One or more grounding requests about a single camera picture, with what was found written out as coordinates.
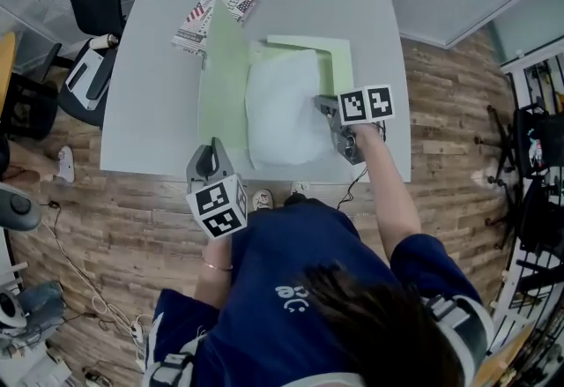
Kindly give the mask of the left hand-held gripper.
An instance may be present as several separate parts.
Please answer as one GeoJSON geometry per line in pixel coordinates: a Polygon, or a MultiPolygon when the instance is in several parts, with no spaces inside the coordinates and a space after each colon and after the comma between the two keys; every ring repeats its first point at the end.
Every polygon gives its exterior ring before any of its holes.
{"type": "Polygon", "coordinates": [[[210,239],[226,237],[248,225],[247,193],[218,138],[197,148],[186,177],[189,208],[210,239]]]}

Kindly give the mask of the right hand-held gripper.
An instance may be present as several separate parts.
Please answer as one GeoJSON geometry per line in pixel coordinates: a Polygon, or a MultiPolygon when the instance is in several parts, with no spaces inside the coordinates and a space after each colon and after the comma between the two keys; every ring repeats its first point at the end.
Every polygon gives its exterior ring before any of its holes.
{"type": "Polygon", "coordinates": [[[337,152],[352,165],[364,161],[352,126],[371,124],[386,140],[386,121],[395,117],[389,85],[364,86],[336,96],[319,94],[314,103],[330,126],[337,152]]]}

